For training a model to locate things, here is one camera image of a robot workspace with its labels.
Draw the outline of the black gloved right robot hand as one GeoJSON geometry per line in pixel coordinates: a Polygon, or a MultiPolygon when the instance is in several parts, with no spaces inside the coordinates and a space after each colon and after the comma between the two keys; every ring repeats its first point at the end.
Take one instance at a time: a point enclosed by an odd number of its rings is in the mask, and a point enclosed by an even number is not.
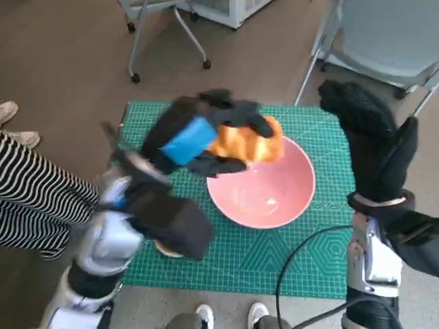
{"type": "Polygon", "coordinates": [[[377,203],[406,197],[418,119],[398,126],[388,105],[355,82],[326,80],[318,93],[320,107],[338,118],[348,140],[356,194],[377,203]]]}

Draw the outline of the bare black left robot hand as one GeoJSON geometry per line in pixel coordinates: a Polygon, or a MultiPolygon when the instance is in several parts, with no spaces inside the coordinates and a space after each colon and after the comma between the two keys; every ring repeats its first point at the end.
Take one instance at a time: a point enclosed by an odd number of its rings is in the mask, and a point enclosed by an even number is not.
{"type": "Polygon", "coordinates": [[[274,131],[258,107],[254,101],[234,100],[223,88],[178,97],[147,133],[140,154],[166,175],[180,167],[210,178],[245,171],[244,161],[215,155],[208,147],[223,125],[246,127],[258,136],[272,137],[274,131]]]}

